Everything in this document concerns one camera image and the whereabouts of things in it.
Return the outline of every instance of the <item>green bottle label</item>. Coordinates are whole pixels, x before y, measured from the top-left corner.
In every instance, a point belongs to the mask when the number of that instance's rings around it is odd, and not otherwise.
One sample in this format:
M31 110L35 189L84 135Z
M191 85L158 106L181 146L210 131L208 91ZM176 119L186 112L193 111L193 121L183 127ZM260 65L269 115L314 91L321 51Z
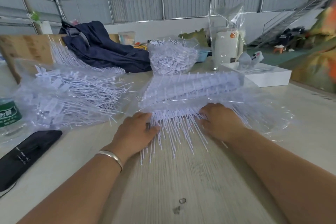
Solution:
M8 126L21 119L22 115L14 101L0 105L0 128Z

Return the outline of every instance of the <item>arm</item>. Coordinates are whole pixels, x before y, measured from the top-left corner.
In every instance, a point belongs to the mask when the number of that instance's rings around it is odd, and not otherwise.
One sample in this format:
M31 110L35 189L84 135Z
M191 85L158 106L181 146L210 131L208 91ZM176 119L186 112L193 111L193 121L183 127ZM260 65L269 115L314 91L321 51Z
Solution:
M153 139L158 127L146 131L149 113L127 117L107 150L124 164ZM113 183L120 173L117 162L106 155L95 155L74 175L32 209L17 224L97 223Z
M200 110L213 137L227 143L256 172L293 224L336 222L336 176L247 129L221 104Z

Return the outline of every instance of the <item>green floor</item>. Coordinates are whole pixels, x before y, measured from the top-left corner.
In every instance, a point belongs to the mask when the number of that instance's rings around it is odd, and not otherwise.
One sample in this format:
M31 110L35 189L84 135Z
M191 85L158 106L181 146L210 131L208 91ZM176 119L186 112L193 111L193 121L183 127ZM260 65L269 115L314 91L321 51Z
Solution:
M277 52L276 54L274 54L273 48L249 48L246 50L246 52L250 56L252 56L257 51L261 51L262 55L264 56L264 59L261 63L272 66L278 66L288 60L294 59L307 53L307 50L295 50L293 52L283 52L282 54L279 54Z

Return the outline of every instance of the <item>dark blue cloth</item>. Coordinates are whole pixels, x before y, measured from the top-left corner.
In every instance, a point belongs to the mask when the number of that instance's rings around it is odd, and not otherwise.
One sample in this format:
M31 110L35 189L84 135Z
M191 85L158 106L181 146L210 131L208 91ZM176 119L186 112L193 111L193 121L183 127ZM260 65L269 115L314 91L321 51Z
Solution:
M121 67L131 73L152 70L148 51L113 42L100 21L67 26L78 29L86 36L89 45L80 35L62 37L66 46L86 64L93 67Z

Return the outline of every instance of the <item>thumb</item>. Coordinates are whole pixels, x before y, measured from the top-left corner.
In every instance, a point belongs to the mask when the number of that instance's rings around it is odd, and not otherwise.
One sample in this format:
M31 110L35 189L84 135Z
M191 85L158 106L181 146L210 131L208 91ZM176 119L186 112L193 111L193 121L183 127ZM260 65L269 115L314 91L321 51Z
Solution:
M204 128L204 130L205 130L206 132L209 131L209 128L210 128L210 121L208 121L208 120L199 120L198 122L199 122L199 124Z
M152 127L147 131L147 133L151 138L153 138L159 132L160 128L160 126Z

